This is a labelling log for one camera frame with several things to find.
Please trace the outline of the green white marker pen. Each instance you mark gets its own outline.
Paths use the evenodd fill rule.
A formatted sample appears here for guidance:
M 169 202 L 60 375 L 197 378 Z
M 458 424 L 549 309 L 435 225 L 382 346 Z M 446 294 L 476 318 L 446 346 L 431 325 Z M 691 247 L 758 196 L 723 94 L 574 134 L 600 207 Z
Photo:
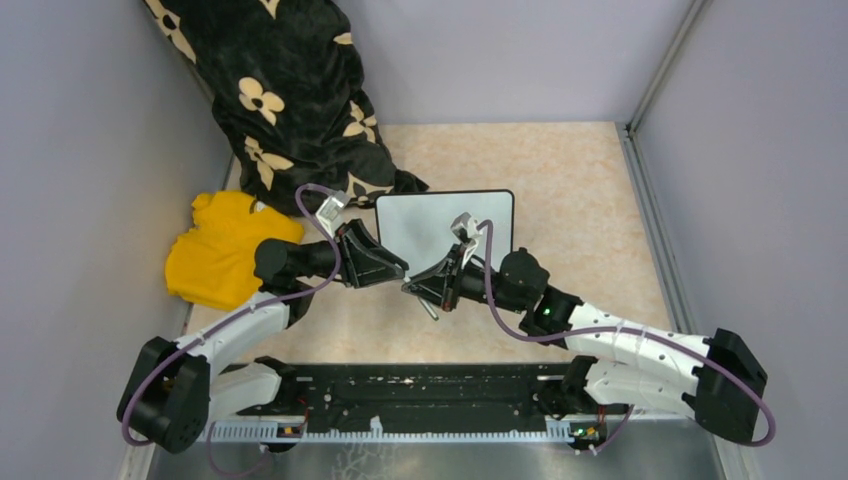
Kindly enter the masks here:
M 422 308 L 425 310 L 425 312 L 427 313 L 427 315 L 429 316 L 430 319 L 432 319 L 433 321 L 439 320 L 439 314 L 438 314 L 437 310 L 435 309 L 434 305 L 431 302 L 429 302 L 427 299 L 425 299 L 423 297 L 418 297 L 417 300 L 418 300 L 419 304 L 422 306 Z

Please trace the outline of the white whiteboard black frame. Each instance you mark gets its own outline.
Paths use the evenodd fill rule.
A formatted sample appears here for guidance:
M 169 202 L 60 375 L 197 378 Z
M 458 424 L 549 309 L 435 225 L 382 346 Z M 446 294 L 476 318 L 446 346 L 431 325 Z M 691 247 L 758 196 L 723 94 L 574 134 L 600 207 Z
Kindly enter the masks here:
M 515 197 L 507 189 L 385 195 L 376 200 L 380 244 L 415 275 L 437 264 L 457 242 L 451 224 L 462 213 L 494 224 L 492 265 L 513 250 Z

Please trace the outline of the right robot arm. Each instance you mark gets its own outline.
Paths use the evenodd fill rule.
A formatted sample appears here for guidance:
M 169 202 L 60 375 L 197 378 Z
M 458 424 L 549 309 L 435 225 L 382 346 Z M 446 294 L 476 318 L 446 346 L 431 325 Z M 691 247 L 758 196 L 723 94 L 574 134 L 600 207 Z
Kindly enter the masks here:
M 740 335 L 642 325 L 551 286 L 549 278 L 524 248 L 493 269 L 455 245 L 402 289 L 445 312 L 467 299 L 493 315 L 521 314 L 517 329 L 504 329 L 508 335 L 574 353 L 577 375 L 564 383 L 563 398 L 576 412 L 628 404 L 685 416 L 736 444 L 763 446 L 773 438 L 774 416 L 763 402 L 768 375 Z

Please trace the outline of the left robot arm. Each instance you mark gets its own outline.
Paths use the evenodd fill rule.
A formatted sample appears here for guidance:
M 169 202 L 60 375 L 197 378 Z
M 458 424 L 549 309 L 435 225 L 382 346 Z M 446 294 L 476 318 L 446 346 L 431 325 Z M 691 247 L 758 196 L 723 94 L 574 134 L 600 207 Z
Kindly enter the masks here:
M 309 244 L 263 240 L 254 260 L 260 288 L 245 303 L 193 334 L 175 340 L 157 336 L 141 347 L 116 411 L 127 444 L 180 453 L 213 422 L 250 407 L 292 411 L 300 388 L 272 362 L 234 363 L 305 316 L 321 288 L 303 278 L 365 288 L 402 280 L 409 269 L 360 219 Z

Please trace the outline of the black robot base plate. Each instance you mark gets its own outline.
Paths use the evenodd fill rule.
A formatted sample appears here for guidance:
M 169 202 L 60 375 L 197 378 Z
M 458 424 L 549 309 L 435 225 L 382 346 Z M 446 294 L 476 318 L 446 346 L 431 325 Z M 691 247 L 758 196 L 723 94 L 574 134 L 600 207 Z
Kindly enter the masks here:
M 541 432 L 599 411 L 568 363 L 285 364 L 281 391 L 240 417 L 303 416 L 309 433 Z

